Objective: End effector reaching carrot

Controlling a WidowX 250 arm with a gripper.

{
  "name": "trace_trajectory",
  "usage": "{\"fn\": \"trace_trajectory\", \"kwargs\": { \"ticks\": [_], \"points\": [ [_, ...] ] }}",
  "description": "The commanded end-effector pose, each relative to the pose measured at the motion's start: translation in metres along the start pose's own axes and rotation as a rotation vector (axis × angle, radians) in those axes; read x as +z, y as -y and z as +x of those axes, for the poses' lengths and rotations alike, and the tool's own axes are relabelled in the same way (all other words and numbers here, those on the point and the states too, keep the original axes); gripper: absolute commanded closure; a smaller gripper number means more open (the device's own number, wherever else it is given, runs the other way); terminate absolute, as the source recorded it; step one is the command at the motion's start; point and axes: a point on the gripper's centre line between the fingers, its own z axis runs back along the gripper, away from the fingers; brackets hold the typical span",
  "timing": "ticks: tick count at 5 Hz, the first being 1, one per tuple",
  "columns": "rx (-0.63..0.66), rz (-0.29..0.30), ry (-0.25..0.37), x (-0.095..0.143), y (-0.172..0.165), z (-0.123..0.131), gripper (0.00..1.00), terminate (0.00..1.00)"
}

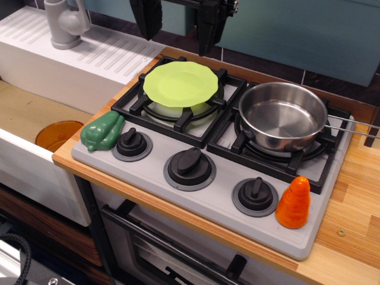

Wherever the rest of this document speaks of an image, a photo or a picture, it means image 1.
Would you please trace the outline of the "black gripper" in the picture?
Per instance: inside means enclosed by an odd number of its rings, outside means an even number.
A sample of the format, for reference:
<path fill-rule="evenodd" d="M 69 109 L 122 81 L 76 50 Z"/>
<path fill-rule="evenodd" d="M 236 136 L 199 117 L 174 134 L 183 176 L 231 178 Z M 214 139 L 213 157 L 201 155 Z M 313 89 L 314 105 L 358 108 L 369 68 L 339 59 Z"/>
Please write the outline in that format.
<path fill-rule="evenodd" d="M 198 10 L 198 54 L 205 56 L 221 40 L 228 17 L 238 10 L 238 1 L 167 0 Z M 162 29 L 162 3 L 160 0 L 130 0 L 133 15 L 143 38 L 151 40 Z"/>

